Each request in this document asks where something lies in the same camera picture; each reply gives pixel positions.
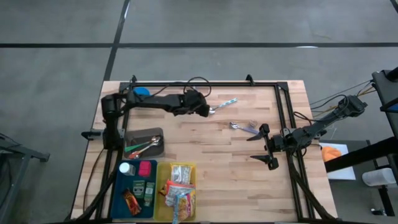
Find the grey plastic bin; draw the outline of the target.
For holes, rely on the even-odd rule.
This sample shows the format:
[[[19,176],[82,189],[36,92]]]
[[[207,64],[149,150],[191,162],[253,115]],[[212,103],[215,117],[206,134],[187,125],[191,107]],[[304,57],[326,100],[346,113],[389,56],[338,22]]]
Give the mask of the grey plastic bin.
[[[154,136],[162,136],[162,142],[158,146],[152,146],[146,151],[142,152],[137,159],[150,159],[156,157],[162,157],[164,155],[164,132],[162,128],[150,128],[135,131],[128,131],[125,134],[125,147],[134,146],[137,144],[145,143],[150,141]],[[123,152],[124,159],[129,159],[129,155],[135,150],[130,152]]]

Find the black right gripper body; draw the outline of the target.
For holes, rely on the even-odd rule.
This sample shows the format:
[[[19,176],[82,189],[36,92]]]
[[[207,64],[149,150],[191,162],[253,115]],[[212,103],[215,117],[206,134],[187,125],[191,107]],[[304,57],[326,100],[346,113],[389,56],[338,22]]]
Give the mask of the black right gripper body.
[[[285,138],[281,134],[274,135],[270,138],[270,129],[268,124],[262,124],[260,126],[260,132],[264,133],[263,138],[266,142],[264,149],[267,151],[267,155],[271,157],[271,161],[265,162],[265,164],[267,164],[269,170],[275,170],[279,167],[279,163],[277,158],[274,157],[274,153],[285,151]]]

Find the white paper sheet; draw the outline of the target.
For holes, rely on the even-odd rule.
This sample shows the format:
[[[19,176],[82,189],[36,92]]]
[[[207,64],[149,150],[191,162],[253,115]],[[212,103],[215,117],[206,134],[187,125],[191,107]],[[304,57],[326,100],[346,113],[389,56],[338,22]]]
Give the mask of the white paper sheet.
[[[321,142],[320,145],[321,147],[331,146],[337,148],[341,152],[341,156],[348,153],[348,148],[345,144],[332,144]],[[328,172],[327,176],[330,180],[356,180],[353,167],[347,167],[333,172]]]

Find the pink box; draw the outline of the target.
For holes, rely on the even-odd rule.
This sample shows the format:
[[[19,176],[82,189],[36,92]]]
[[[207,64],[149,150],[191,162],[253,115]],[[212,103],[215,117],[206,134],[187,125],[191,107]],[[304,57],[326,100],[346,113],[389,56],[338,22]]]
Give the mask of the pink box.
[[[138,175],[141,177],[150,177],[152,170],[151,161],[140,161]]]

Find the orange ramen noodle packet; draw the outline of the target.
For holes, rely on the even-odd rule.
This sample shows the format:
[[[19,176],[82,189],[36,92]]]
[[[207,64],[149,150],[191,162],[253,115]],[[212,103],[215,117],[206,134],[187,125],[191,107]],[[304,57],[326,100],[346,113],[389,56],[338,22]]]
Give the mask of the orange ramen noodle packet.
[[[166,195],[165,195],[165,204],[168,207],[173,207],[175,197],[177,195],[186,194],[187,192],[194,190],[195,185],[193,184],[178,184],[172,182],[171,180],[166,181]]]

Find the orange handle spoon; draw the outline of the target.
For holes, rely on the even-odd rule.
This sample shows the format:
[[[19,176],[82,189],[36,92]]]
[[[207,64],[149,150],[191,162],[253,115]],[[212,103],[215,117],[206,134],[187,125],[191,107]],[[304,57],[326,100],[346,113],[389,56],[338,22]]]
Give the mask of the orange handle spoon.
[[[129,155],[129,159],[137,159],[142,152],[146,151],[147,149],[149,149],[152,146],[158,146],[159,144],[160,144],[160,142],[152,142],[148,146],[146,146],[145,148],[130,154]]]

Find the white plastic jug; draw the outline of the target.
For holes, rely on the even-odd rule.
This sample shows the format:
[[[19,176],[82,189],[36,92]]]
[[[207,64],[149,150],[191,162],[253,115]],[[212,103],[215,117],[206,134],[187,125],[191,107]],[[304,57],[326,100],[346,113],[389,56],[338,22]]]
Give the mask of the white plastic jug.
[[[383,168],[365,172],[362,174],[361,178],[363,182],[370,187],[396,183],[396,179],[391,168]]]

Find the orange object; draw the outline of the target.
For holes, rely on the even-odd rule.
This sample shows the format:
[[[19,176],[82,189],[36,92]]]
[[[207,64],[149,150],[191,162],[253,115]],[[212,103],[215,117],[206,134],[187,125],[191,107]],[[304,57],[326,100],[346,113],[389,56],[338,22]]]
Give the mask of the orange object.
[[[324,162],[328,162],[341,156],[341,152],[337,148],[331,146],[323,146],[321,152]]]

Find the silver white packet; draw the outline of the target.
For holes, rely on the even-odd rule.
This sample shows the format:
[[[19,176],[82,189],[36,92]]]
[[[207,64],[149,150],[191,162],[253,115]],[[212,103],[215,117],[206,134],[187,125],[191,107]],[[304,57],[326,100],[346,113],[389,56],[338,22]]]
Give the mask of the silver white packet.
[[[172,164],[170,179],[176,184],[188,185],[190,184],[192,170],[193,167],[189,165]]]

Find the blue plastic bin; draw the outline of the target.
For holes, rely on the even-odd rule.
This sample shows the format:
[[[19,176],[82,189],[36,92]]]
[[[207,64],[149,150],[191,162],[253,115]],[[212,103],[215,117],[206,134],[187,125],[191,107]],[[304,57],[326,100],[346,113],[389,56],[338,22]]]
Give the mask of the blue plastic bin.
[[[113,219],[127,219],[127,218],[153,218],[154,217],[154,198],[155,198],[155,190],[154,190],[154,198],[151,207],[144,206],[144,198],[137,199],[140,207],[142,208],[141,212],[132,216],[127,207],[127,204],[123,198],[123,191],[125,189],[129,189],[132,192],[133,182],[135,180],[144,180],[147,182],[154,182],[156,187],[156,174],[157,174],[157,161],[150,160],[152,164],[152,170],[150,177],[141,177],[138,175],[139,163],[140,161],[126,161],[132,164],[136,168],[135,176],[126,176],[117,171],[116,182],[114,187],[114,195],[111,205],[111,214],[110,217]]]

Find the green handle gold spoon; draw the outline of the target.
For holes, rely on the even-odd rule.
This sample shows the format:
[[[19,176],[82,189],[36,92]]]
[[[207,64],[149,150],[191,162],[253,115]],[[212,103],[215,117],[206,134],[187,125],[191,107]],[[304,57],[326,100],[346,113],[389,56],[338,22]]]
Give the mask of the green handle gold spoon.
[[[125,152],[130,152],[130,151],[133,151],[133,150],[135,150],[135,152],[136,152],[136,151],[139,151],[138,148],[141,147],[141,146],[143,146],[143,148],[145,148],[145,146],[146,146],[147,143],[148,143],[148,141],[145,142],[145,143],[141,143],[141,144],[134,145],[134,146],[125,147],[125,148],[124,148],[124,151],[125,151]]]

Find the orange taco seasoning packet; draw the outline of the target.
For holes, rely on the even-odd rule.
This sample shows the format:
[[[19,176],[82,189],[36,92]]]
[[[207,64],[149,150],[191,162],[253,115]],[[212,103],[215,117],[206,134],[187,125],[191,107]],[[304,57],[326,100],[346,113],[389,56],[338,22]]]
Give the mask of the orange taco seasoning packet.
[[[140,207],[137,199],[129,189],[125,189],[123,191],[123,198],[132,216],[136,216],[141,212],[142,208]]]

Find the black aluminium table frame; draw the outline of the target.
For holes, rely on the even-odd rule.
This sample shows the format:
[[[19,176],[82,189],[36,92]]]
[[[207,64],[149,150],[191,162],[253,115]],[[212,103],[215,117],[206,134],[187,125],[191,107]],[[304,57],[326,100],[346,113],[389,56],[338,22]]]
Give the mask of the black aluminium table frame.
[[[251,141],[247,132],[231,129],[230,122],[245,125],[252,120],[266,123],[271,134],[284,128],[307,125],[294,111],[310,117],[310,106],[301,80],[196,82],[207,95],[207,103],[218,106],[207,118],[198,115],[174,116],[162,110],[133,109],[129,130],[160,127],[165,135],[163,162],[192,162],[196,166],[196,221],[216,222],[296,222],[310,216],[300,187],[293,185],[290,167],[305,172],[310,190],[330,215],[336,215],[320,148],[311,145],[303,158],[278,152],[275,170],[261,161],[264,141]]]

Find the black equipment stand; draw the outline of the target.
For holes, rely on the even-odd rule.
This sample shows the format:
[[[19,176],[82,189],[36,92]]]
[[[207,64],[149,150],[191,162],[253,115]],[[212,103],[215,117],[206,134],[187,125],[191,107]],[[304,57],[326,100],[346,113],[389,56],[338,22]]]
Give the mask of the black equipment stand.
[[[325,163],[326,171],[332,172],[380,157],[388,157],[390,167],[398,173],[398,67],[372,74],[379,99],[380,110],[385,112],[393,137],[379,141]]]

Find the yellow pink noodle packet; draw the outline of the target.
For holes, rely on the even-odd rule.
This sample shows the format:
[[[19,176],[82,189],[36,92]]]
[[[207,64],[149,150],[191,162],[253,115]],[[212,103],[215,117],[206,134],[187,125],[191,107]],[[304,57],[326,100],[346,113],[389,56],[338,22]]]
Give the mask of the yellow pink noodle packet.
[[[196,190],[187,190],[184,193],[177,194],[174,200],[173,224],[179,224],[182,221],[194,216],[196,205]]]

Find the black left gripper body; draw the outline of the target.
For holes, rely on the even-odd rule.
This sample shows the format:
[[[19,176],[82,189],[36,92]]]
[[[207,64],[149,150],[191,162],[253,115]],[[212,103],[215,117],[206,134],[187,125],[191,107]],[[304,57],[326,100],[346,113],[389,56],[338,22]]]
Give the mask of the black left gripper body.
[[[208,117],[210,106],[207,104],[202,93],[195,90],[188,90],[182,96],[182,108],[180,111],[183,114],[196,113],[202,117]]]

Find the grey metal stand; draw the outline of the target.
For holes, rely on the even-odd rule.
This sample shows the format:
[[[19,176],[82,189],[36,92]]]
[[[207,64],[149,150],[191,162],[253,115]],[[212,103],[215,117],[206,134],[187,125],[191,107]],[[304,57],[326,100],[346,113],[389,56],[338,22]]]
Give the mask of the grey metal stand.
[[[20,159],[20,166],[15,173],[9,166],[9,187],[7,193],[0,200],[0,224],[6,224],[9,220],[16,197],[27,171],[31,159],[47,162],[50,154],[35,151],[23,146],[10,137],[0,133],[0,162],[4,158],[4,164],[10,165],[10,159]]]

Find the yellow plastic bin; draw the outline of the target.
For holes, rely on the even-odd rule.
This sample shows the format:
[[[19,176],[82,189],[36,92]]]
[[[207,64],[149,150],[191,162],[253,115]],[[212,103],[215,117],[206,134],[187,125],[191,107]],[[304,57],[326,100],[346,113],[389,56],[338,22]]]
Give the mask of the yellow plastic bin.
[[[154,220],[156,222],[172,222],[174,209],[165,204],[165,196],[160,193],[165,187],[167,181],[171,177],[172,165],[188,165],[192,166],[190,181],[193,185],[197,185],[197,165],[192,162],[159,162],[157,164],[156,174],[156,194],[154,199]]]

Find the purple-handled fork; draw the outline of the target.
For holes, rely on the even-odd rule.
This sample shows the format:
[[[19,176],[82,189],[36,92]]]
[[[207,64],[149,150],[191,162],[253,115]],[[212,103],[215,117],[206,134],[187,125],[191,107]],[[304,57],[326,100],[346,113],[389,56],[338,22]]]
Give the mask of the purple-handled fork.
[[[240,130],[252,133],[252,134],[258,134],[259,133],[259,131],[255,130],[255,129],[252,129],[252,128],[240,127],[238,124],[236,124],[234,122],[230,122],[229,125],[233,129],[240,129]]]

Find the white lid seasoning jar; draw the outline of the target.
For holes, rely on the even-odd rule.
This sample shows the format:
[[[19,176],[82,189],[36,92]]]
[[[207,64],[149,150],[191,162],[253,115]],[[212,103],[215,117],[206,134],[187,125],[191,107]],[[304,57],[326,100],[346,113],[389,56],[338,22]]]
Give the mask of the white lid seasoning jar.
[[[119,171],[126,176],[135,176],[136,168],[128,162],[123,162],[119,165]]]

